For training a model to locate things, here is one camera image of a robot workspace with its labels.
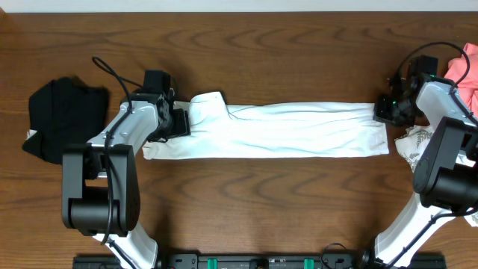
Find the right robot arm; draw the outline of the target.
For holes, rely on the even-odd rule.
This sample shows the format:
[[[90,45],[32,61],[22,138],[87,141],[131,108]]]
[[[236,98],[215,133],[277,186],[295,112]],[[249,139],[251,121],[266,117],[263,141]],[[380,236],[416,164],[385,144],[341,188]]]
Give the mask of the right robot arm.
[[[456,161],[459,155],[477,161],[477,119],[456,82],[438,77],[437,68],[437,58],[412,58],[406,76],[397,72],[389,81],[391,94],[375,104],[375,121],[410,126],[424,115],[434,132],[415,166],[411,199],[364,253],[365,268],[406,268],[441,226],[477,212],[477,166]]]

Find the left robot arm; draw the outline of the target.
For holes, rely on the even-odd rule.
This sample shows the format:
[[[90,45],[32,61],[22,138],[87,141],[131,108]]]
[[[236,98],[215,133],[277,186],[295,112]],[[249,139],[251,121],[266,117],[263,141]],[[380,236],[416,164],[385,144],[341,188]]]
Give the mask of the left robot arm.
[[[139,223],[135,155],[146,142],[190,135],[188,114],[175,108],[170,74],[147,70],[122,100],[118,115],[86,143],[63,153],[62,218],[104,244],[112,256],[79,256],[74,268],[161,268],[158,243]]]

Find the white printed t-shirt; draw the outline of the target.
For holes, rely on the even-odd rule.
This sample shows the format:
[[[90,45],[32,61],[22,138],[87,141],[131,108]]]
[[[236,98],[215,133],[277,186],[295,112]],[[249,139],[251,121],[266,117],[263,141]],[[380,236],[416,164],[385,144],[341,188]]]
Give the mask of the white printed t-shirt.
[[[195,158],[361,158],[387,155],[385,124],[373,104],[292,102],[228,105],[220,92],[176,102],[188,112],[190,134],[147,142],[147,160]]]

